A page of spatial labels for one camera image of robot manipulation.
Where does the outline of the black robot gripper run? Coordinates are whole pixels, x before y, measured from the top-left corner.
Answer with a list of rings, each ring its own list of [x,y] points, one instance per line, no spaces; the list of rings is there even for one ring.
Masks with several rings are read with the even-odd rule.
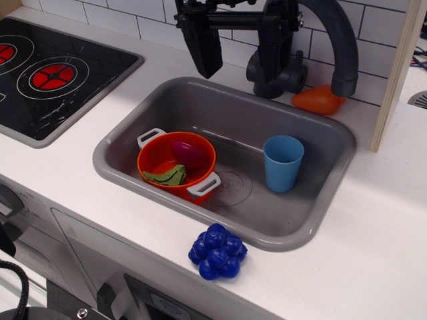
[[[219,11],[241,1],[176,1],[174,19],[200,75],[209,79],[223,65],[217,30],[258,29],[258,53],[265,80],[275,80],[284,68],[285,42],[303,26],[297,1],[266,1],[261,11]]]

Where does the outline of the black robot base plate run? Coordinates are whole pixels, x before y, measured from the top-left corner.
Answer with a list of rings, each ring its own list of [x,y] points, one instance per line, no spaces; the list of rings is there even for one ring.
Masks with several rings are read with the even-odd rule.
[[[47,282],[46,306],[28,306],[29,282],[17,287],[17,302],[13,308],[1,312],[1,319],[109,319],[88,304]]]

